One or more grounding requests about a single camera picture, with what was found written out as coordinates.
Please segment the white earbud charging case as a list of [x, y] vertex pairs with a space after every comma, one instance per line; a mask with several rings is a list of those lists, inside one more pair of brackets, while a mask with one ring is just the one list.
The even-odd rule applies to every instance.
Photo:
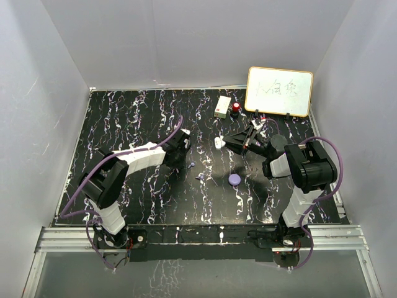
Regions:
[[214, 144], [215, 144], [215, 148], [217, 150], [221, 150], [225, 146], [226, 143], [224, 142], [223, 137], [220, 136], [220, 137], [215, 137]]

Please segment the purple round earbud case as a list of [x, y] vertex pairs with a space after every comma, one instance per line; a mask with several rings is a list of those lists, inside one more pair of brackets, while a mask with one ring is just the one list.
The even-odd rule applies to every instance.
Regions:
[[233, 173], [229, 175], [228, 182], [231, 186], [238, 186], [241, 183], [241, 177], [240, 175]]

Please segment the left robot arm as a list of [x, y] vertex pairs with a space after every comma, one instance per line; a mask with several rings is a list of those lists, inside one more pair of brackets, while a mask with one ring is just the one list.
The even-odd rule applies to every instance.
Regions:
[[117, 203], [125, 178], [153, 166], [181, 169], [190, 147], [190, 131], [179, 129], [168, 140], [148, 142], [131, 150], [99, 152], [99, 161], [106, 161], [93, 167], [94, 173], [89, 180], [86, 180], [89, 173], [83, 174], [82, 192], [93, 204], [112, 246], [120, 248], [128, 240], [126, 223]]

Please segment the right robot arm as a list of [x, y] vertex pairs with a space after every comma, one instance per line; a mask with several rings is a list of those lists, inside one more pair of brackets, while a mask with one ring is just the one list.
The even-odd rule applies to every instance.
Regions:
[[248, 232], [248, 237], [259, 243], [291, 246], [307, 236], [306, 216], [320, 195], [336, 181], [337, 168], [318, 140], [312, 138], [301, 145], [289, 144], [278, 133], [265, 141], [261, 135], [262, 127], [262, 124], [251, 123], [234, 135], [216, 137], [215, 148], [225, 147], [241, 156], [251, 151], [265, 158], [262, 171], [267, 179], [292, 178], [292, 195], [277, 224]]

